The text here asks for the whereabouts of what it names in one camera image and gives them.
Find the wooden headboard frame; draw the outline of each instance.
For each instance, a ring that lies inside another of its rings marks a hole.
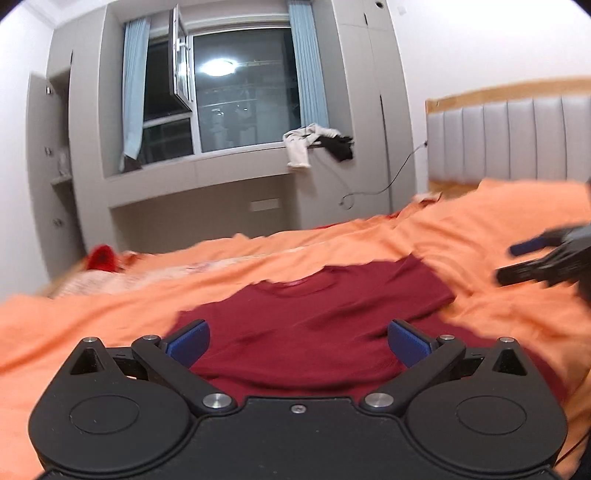
[[[467,106],[483,105],[492,102],[519,100],[531,97],[591,94],[591,77],[571,77],[564,79],[530,80],[509,83],[425,101],[426,114],[445,112]],[[429,182],[432,192],[443,192],[447,197],[456,197],[476,189],[475,184]]]

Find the light blue curtain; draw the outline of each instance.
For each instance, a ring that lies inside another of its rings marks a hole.
[[[125,24],[123,49],[123,156],[119,171],[124,170],[125,156],[137,159],[144,127],[144,92],[150,19],[138,18]]]
[[[300,88],[301,126],[329,127],[318,38],[309,0],[287,0]]]

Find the window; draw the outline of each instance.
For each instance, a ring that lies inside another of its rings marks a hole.
[[[281,141],[300,127],[291,30],[243,30],[193,40],[202,151]]]
[[[278,142],[299,127],[287,25],[191,35],[171,11],[168,39],[148,46],[142,163]]]

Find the blue gripper pad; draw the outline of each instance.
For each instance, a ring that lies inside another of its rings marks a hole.
[[[166,354],[190,368],[209,348],[209,325],[202,320],[189,330],[179,333],[178,337],[168,342]]]
[[[432,353],[431,345],[396,322],[388,326],[388,346],[407,368]]]
[[[542,250],[543,248],[547,247],[548,244],[546,240],[542,236],[537,236],[528,240],[526,242],[521,242],[520,244],[511,245],[509,247],[509,253],[513,255],[513,257],[520,257],[521,255],[529,254],[532,252],[537,252],[538,250]]]

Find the shelf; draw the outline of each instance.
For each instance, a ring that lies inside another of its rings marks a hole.
[[[62,175],[61,177],[56,177],[51,181],[53,186],[61,185],[62,183],[68,183],[72,181],[72,175]]]

